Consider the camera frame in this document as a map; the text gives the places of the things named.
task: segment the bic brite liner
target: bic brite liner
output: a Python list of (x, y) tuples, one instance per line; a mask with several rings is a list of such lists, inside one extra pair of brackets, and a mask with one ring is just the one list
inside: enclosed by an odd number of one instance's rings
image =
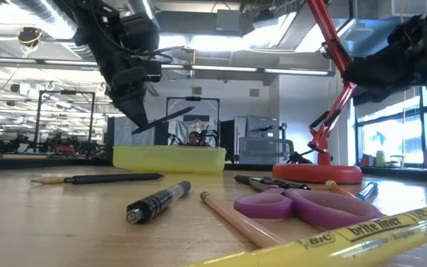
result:
[(427, 207), (189, 267), (372, 266), (427, 243)]

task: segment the black pen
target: black pen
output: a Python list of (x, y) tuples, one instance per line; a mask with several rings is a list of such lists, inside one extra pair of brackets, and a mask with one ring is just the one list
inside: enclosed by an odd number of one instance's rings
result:
[(146, 223), (190, 190), (191, 184), (183, 181), (171, 188), (131, 203), (126, 207), (126, 220), (131, 224)]

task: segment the desk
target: desk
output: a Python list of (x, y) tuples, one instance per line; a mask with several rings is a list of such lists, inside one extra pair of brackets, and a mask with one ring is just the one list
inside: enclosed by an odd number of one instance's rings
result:
[[(0, 171), (0, 267), (182, 266), (256, 249), (199, 199), (199, 193), (210, 191), (232, 205), (237, 197), (254, 193), (232, 180), (236, 172), (226, 171), (224, 177), (170, 174), (154, 181), (98, 185), (30, 184), (40, 177), (124, 172), (93, 166)], [(192, 183), (189, 195), (147, 225), (126, 223), (127, 204), (184, 179)], [(427, 183), (365, 179), (370, 181), (379, 184), (374, 204), (385, 214), (427, 204)], [(346, 188), (360, 190), (358, 185)], [(285, 240), (320, 232), (298, 219), (258, 222)], [(427, 244), (382, 266), (427, 266)]]

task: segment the yellow plastic tray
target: yellow plastic tray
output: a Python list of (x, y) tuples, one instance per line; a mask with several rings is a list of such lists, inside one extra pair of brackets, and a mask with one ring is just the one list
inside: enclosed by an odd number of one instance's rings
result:
[(115, 145), (113, 165), (130, 171), (220, 174), (225, 149), (175, 145)]

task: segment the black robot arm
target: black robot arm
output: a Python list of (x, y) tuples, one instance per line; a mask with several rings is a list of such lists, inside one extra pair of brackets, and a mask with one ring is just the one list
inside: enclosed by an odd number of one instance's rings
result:
[(348, 66), (342, 77), (383, 98), (409, 86), (427, 86), (427, 15), (399, 24), (388, 37), (388, 46)]
[(145, 112), (145, 82), (162, 76), (158, 51), (159, 32), (144, 13), (120, 18), (118, 10), (102, 0), (56, 0), (68, 10), (78, 30), (77, 45), (88, 45), (105, 78), (106, 94), (113, 104), (140, 128), (148, 125)]

